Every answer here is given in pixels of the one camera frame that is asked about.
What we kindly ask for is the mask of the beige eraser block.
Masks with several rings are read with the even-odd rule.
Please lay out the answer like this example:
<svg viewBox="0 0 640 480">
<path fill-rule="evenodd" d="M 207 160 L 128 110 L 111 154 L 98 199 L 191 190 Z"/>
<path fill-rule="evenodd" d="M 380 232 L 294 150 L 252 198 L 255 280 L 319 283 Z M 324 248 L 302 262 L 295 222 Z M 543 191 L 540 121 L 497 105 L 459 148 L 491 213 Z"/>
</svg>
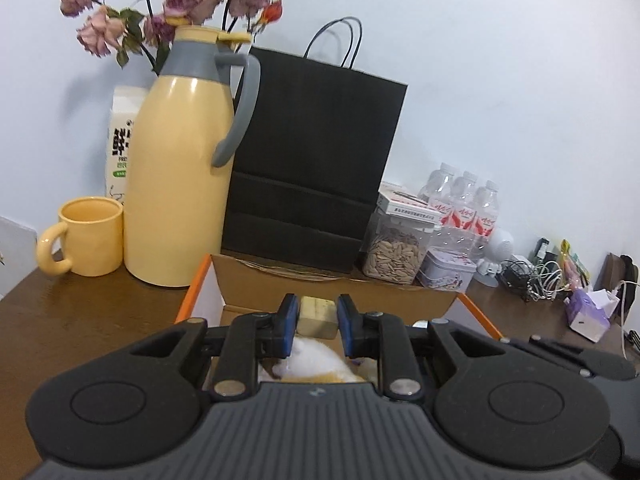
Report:
<svg viewBox="0 0 640 480">
<path fill-rule="evenodd" d="M 296 325 L 299 336 L 333 339 L 337 329 L 337 308 L 334 301 L 308 296 L 300 298 Z"/>
</svg>

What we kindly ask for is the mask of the orange cardboard box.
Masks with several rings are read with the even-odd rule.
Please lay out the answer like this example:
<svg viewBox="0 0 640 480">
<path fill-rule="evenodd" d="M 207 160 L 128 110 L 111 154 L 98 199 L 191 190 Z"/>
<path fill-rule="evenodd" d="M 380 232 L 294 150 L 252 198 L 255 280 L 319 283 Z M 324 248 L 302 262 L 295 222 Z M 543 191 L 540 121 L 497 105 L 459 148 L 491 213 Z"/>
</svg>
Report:
<svg viewBox="0 0 640 480">
<path fill-rule="evenodd" d="M 331 278 L 266 268 L 226 256 L 204 258 L 177 316 L 179 322 L 202 318 L 208 326 L 202 351 L 217 362 L 209 391 L 217 402 L 254 396 L 258 382 L 257 323 L 277 312 L 286 294 L 323 298 L 337 303 L 343 294 L 359 312 L 380 312 L 380 353 L 374 369 L 378 384 L 300 384 L 271 382 L 284 390 L 299 387 L 315 399 L 353 386 L 400 402 L 418 402 L 427 393 L 465 372 L 484 350 L 503 352 L 500 333 L 469 298 L 457 292 L 395 286 L 379 282 Z M 333 339 L 317 339 L 345 356 L 340 331 Z"/>
</svg>

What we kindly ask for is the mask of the clear jar of seeds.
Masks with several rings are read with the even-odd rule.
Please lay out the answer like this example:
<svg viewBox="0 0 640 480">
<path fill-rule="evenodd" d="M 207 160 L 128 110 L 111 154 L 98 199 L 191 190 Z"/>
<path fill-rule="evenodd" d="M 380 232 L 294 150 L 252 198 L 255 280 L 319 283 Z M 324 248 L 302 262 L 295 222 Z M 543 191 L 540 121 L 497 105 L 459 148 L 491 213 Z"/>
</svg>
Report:
<svg viewBox="0 0 640 480">
<path fill-rule="evenodd" d="M 411 285 L 426 256 L 434 224 L 386 214 L 376 208 L 363 240 L 367 278 Z"/>
</svg>

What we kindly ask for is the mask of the white patterned tin box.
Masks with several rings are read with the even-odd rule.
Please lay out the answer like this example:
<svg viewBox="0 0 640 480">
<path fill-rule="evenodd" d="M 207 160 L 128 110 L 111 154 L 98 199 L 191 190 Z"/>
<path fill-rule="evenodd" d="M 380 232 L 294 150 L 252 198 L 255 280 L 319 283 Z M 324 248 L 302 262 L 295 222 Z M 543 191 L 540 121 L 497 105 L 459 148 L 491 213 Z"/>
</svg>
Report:
<svg viewBox="0 0 640 480">
<path fill-rule="evenodd" d="M 416 279 L 427 288 L 464 294 L 477 265 L 466 255 L 430 248 Z"/>
</svg>

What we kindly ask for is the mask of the purple tissue pack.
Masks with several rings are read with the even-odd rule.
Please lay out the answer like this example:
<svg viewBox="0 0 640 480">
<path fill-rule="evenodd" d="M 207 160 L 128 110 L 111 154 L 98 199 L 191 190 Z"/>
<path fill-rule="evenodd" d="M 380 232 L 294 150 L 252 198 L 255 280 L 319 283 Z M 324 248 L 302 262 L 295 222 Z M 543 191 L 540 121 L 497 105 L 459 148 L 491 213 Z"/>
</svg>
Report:
<svg viewBox="0 0 640 480">
<path fill-rule="evenodd" d="M 610 329 L 610 318 L 619 302 L 606 289 L 576 289 L 564 300 L 568 328 L 596 344 Z"/>
</svg>

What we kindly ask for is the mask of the colourful snack packet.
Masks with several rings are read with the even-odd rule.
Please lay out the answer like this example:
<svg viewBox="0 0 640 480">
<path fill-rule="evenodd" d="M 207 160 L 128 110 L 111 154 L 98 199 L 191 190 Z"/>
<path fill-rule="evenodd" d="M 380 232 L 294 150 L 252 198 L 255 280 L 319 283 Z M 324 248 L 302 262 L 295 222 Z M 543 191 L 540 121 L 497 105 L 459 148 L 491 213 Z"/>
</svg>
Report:
<svg viewBox="0 0 640 480">
<path fill-rule="evenodd" d="M 580 261 L 577 252 L 570 246 L 568 240 L 561 242 L 559 262 L 565 284 L 570 290 L 586 288 L 590 285 L 589 271 Z"/>
</svg>

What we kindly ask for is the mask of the middle water bottle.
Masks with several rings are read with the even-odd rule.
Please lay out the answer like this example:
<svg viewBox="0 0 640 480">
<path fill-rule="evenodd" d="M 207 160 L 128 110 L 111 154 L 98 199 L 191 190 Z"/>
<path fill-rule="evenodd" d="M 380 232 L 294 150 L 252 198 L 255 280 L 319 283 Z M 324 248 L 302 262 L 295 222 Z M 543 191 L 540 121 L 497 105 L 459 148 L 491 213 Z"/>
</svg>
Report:
<svg viewBox="0 0 640 480">
<path fill-rule="evenodd" d="M 472 223 L 475 217 L 473 198 L 476 182 L 477 176 L 465 171 L 452 184 L 448 196 L 451 210 L 442 230 L 444 247 L 450 252 L 460 252 L 468 256 L 474 245 Z"/>
</svg>

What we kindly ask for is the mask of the water bottle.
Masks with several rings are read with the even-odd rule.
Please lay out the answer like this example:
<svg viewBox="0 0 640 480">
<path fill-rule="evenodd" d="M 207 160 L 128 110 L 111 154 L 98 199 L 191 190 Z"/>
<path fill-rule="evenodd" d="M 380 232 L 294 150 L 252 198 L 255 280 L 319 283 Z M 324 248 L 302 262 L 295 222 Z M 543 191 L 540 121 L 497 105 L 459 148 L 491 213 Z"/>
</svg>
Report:
<svg viewBox="0 0 640 480">
<path fill-rule="evenodd" d="M 455 173 L 456 170 L 453 166 L 442 162 L 428 176 L 426 183 L 418 193 L 418 199 L 423 200 L 428 206 L 444 214 L 449 212 L 451 207 L 448 202 L 448 196 L 452 182 L 454 182 Z"/>
<path fill-rule="evenodd" d="M 460 252 L 468 256 L 474 245 L 472 223 L 475 217 L 473 198 L 476 182 L 477 176 L 465 171 L 452 184 L 448 196 L 451 210 L 442 230 L 444 247 L 450 252 Z"/>
<path fill-rule="evenodd" d="M 474 262 L 483 257 L 484 249 L 494 232 L 499 214 L 498 184 L 487 180 L 484 186 L 478 188 L 473 198 L 475 210 L 471 231 L 474 242 L 470 257 Z"/>
</svg>

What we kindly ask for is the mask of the black charger plug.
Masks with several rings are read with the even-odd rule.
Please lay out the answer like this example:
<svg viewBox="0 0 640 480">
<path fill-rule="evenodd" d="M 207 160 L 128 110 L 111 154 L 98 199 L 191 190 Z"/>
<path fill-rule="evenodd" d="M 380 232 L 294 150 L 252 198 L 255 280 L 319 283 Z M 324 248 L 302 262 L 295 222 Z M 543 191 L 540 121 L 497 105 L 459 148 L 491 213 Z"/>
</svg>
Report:
<svg viewBox="0 0 640 480">
<path fill-rule="evenodd" d="M 533 251 L 533 264 L 535 266 L 542 266 L 545 263 L 555 260 L 556 255 L 550 248 L 550 242 L 545 237 L 541 237 Z"/>
</svg>

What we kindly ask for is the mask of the yellow thermos jug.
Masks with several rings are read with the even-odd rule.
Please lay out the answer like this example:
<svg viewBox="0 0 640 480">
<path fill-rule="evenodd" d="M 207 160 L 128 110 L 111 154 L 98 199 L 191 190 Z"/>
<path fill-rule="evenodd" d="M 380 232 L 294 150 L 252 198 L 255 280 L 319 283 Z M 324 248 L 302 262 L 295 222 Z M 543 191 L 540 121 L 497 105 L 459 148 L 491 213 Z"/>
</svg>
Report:
<svg viewBox="0 0 640 480">
<path fill-rule="evenodd" d="M 220 251 L 232 174 L 257 102 L 252 37 L 180 26 L 134 121 L 124 203 L 126 269 L 162 287 L 190 284 Z"/>
</svg>

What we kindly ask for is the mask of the right water bottle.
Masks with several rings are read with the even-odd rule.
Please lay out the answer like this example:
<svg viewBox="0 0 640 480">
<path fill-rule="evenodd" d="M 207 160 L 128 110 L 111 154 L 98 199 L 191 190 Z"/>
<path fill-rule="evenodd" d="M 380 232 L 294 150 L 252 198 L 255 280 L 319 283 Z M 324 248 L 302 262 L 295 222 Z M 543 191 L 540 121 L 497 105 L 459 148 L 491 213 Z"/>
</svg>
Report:
<svg viewBox="0 0 640 480">
<path fill-rule="evenodd" d="M 484 249 L 494 232 L 499 214 L 498 184 L 487 180 L 484 186 L 478 188 L 473 198 L 475 210 L 471 231 L 474 242 L 470 257 L 474 262 L 483 257 Z"/>
</svg>

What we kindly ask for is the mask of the black paper shopping bag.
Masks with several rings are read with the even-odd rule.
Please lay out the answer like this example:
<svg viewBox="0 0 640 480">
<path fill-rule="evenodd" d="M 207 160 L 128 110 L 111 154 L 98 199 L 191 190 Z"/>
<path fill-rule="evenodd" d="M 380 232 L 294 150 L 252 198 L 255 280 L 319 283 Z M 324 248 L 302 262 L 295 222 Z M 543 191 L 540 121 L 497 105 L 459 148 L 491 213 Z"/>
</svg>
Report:
<svg viewBox="0 0 640 480">
<path fill-rule="evenodd" d="M 378 199 L 401 82 L 253 48 L 254 114 L 235 152 L 221 246 L 347 273 Z"/>
</svg>

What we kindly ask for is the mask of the yellow ceramic mug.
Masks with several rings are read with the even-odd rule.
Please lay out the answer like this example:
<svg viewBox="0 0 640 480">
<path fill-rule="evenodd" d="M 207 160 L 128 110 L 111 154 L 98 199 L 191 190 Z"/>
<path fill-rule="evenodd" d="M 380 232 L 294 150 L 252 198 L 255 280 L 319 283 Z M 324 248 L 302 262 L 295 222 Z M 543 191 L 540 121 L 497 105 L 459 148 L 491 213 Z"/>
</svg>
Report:
<svg viewBox="0 0 640 480">
<path fill-rule="evenodd" d="M 36 263 L 45 274 L 73 272 L 96 278 L 117 270 L 124 258 L 124 207 L 107 197 L 79 197 L 63 204 L 58 222 L 36 245 Z"/>
</svg>

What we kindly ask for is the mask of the white card at left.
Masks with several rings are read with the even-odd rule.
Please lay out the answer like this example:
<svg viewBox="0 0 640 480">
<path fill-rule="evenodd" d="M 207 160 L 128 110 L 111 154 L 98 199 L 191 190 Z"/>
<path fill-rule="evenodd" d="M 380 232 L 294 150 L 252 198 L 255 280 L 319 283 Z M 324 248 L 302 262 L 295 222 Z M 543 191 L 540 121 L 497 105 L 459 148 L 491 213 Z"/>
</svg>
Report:
<svg viewBox="0 0 640 480">
<path fill-rule="evenodd" d="M 0 219 L 0 296 L 6 296 L 35 270 L 37 233 L 8 218 Z"/>
</svg>

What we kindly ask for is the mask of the dried pink flower bouquet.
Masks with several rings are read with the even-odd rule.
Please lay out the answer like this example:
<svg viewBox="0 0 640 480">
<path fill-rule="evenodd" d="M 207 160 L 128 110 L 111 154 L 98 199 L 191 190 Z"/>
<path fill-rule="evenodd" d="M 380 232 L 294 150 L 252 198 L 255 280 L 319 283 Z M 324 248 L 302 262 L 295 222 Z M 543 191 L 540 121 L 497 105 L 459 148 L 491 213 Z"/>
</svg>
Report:
<svg viewBox="0 0 640 480">
<path fill-rule="evenodd" d="M 202 26 L 221 10 L 222 39 L 237 51 L 242 41 L 231 38 L 236 24 L 243 22 L 244 34 L 256 37 L 283 13 L 282 0 L 163 0 L 158 9 L 152 0 L 141 1 L 143 12 L 134 6 L 117 10 L 106 0 L 60 0 L 60 12 L 66 18 L 85 18 L 76 38 L 86 52 L 96 58 L 112 56 L 119 67 L 140 55 L 154 74 L 163 68 L 181 26 Z"/>
</svg>

